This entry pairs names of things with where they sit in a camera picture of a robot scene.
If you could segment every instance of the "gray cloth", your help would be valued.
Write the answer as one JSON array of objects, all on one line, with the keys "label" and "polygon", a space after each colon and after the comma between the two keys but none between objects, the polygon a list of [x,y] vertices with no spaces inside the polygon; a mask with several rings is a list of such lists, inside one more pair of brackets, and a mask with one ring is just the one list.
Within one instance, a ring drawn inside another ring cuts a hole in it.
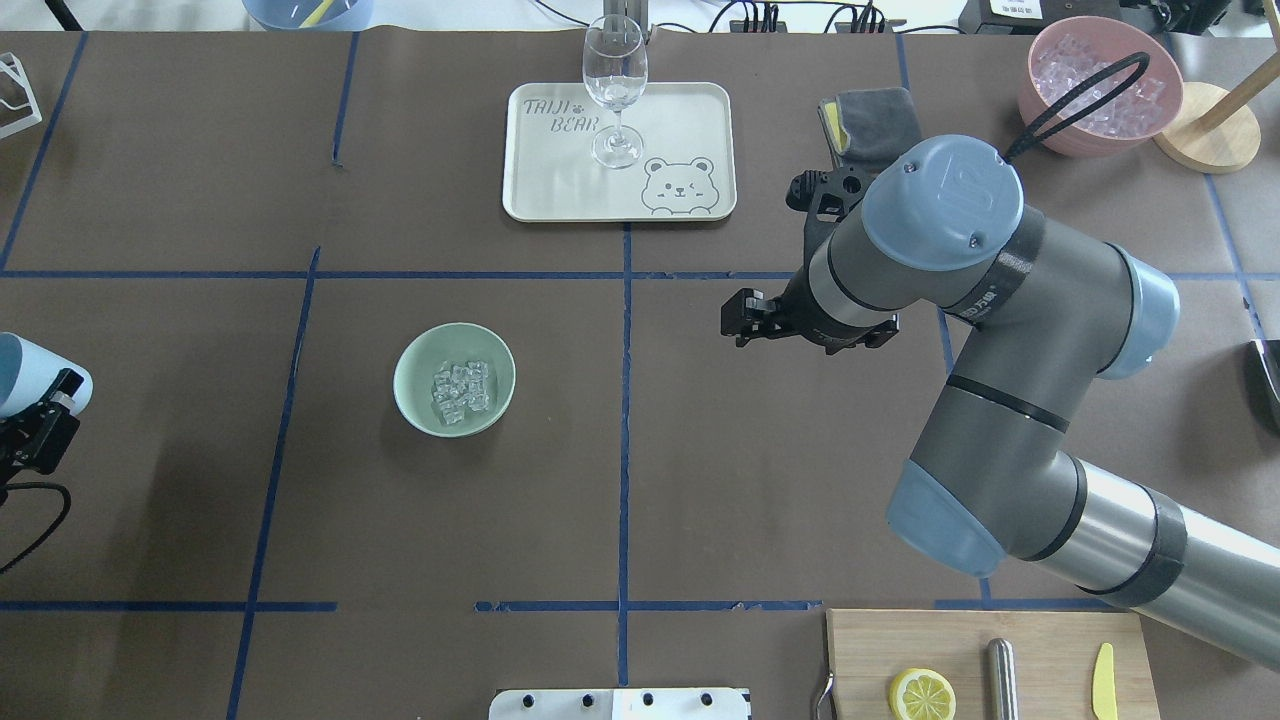
[{"label": "gray cloth", "polygon": [[[831,102],[836,104],[840,126],[849,140],[844,146],[827,122],[826,106]],[[841,92],[824,99],[818,114],[837,167],[858,165],[879,172],[923,140],[915,104],[905,87]]]}]

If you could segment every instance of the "bear drawing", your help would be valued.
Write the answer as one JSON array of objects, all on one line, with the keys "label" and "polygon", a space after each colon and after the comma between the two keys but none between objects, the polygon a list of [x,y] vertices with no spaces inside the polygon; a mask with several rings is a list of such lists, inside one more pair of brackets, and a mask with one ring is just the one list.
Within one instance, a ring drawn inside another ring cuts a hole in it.
[{"label": "bear drawing", "polygon": [[654,215],[710,215],[719,202],[719,191],[712,183],[712,161],[707,158],[687,163],[650,158],[644,169],[649,182],[640,199]]}]

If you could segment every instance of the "wooden cutting board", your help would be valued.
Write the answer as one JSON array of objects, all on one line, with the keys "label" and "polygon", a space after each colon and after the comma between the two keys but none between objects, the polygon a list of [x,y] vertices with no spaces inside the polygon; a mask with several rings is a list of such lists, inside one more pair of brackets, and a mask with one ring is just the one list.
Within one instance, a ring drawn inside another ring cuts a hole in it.
[{"label": "wooden cutting board", "polygon": [[956,692],[956,720],[992,717],[987,643],[1014,644],[1019,715],[1094,720],[1098,646],[1115,647],[1120,720],[1160,720],[1142,625],[1133,612],[828,610],[827,647],[841,719],[892,720],[888,685],[908,667],[932,667]]}]

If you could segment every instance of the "lemon half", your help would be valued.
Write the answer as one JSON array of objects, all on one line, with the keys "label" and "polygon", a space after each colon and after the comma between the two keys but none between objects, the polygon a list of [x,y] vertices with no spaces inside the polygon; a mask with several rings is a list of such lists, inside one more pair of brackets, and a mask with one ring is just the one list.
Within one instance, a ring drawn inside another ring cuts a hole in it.
[{"label": "lemon half", "polygon": [[937,671],[909,667],[890,684],[888,706],[897,720],[952,720],[956,693]]}]

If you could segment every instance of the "white floor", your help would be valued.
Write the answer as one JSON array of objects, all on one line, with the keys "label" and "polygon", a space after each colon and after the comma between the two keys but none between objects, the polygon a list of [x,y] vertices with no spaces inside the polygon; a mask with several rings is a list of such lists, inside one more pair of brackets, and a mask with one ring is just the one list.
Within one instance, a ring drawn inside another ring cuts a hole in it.
[{"label": "white floor", "polygon": [[[315,5],[317,0],[280,0]],[[375,3],[372,24],[394,24],[413,29],[562,29],[573,27],[532,0],[358,0]],[[65,0],[86,29],[110,31],[237,31],[259,29],[241,0]],[[602,0],[547,0],[557,10],[584,20],[600,14]],[[901,18],[909,27],[955,24],[965,0],[878,0],[890,18]],[[705,31],[724,1],[650,0],[650,23],[676,22]],[[833,8],[796,5],[783,8],[781,19],[791,32],[820,32]],[[740,18],[741,9],[726,13],[717,31],[728,29],[727,18]],[[0,1],[0,29],[59,29],[44,0]],[[1212,35],[1268,36],[1262,18],[1240,10],[1231,0],[1226,19]]]}]

